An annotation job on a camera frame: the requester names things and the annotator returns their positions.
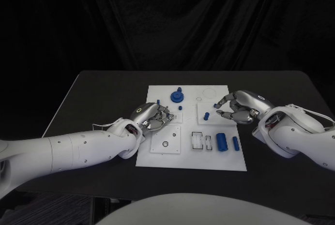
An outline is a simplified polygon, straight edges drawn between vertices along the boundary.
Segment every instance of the blue cylinder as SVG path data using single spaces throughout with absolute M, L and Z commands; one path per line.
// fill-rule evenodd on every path
M 209 117 L 209 113 L 206 112 L 203 116 L 203 120 L 208 120 L 208 117 Z
M 235 136 L 232 137 L 232 142 L 234 142 L 235 151 L 240 151 L 238 140 Z
M 227 151 L 228 146 L 227 146 L 227 140 L 225 140 L 225 134 L 224 133 L 216 134 L 216 142 L 218 142 L 218 150 L 219 151 Z
M 183 101 L 183 93 L 182 93 L 182 88 L 177 87 L 177 90 L 170 94 L 170 100 L 175 103 L 179 103 Z

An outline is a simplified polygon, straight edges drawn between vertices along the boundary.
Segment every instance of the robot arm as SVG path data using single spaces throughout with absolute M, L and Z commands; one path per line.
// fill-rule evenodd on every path
M 169 113 L 163 106 L 147 103 L 136 109 L 131 120 L 118 119 L 107 131 L 0 140 L 0 199 L 36 177 L 99 164 L 117 155 L 130 158 L 144 140 L 143 129 L 159 130 L 173 119 L 162 112 Z
M 253 136 L 279 155 L 292 158 L 302 152 L 322 167 L 335 171 L 335 127 L 326 130 L 304 111 L 315 112 L 294 105 L 274 107 L 261 96 L 245 90 L 228 94 L 216 108 L 228 100 L 232 100 L 229 106 L 234 113 L 221 110 L 216 113 L 241 124 L 258 118 Z M 315 114 L 332 121 L 329 117 Z

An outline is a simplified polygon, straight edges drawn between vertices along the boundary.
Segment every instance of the peg board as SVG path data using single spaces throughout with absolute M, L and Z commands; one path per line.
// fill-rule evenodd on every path
M 170 100 L 170 94 L 182 88 L 183 101 L 175 103 Z M 151 136 L 162 135 L 166 137 L 166 142 L 172 145 L 166 148 L 175 148 L 175 137 L 169 135 L 169 130 L 163 127 L 156 132 L 144 132 L 146 140 L 140 144 L 136 166 L 140 167 L 163 167 L 163 168 L 190 168 L 190 169 L 212 169 L 212 170 L 232 170 L 247 171 L 242 147 L 235 123 L 216 115 L 214 103 L 229 93 L 228 86 L 149 86 L 146 102 L 157 102 L 160 105 L 167 106 L 170 114 L 177 112 L 177 121 L 169 123 L 167 126 L 179 126 L 180 129 L 180 146 L 177 153 L 153 153 L 154 150 L 162 149 L 154 142 L 151 146 Z M 203 120 L 203 111 L 209 112 L 208 122 Z M 221 110 L 232 112 L 229 104 L 225 104 Z M 202 133 L 202 142 L 205 144 L 205 136 L 211 136 L 212 151 L 192 150 L 192 132 Z M 225 133 L 227 136 L 227 151 L 218 151 L 216 134 Z M 240 144 L 240 151 L 234 150 L 232 137 L 237 137 Z

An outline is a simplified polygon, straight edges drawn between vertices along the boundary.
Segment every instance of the black backdrop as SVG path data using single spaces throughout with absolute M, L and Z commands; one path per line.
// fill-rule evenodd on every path
M 333 8 L 335 0 L 0 0 L 0 139 L 42 135 L 81 70 L 302 70 L 333 108 Z

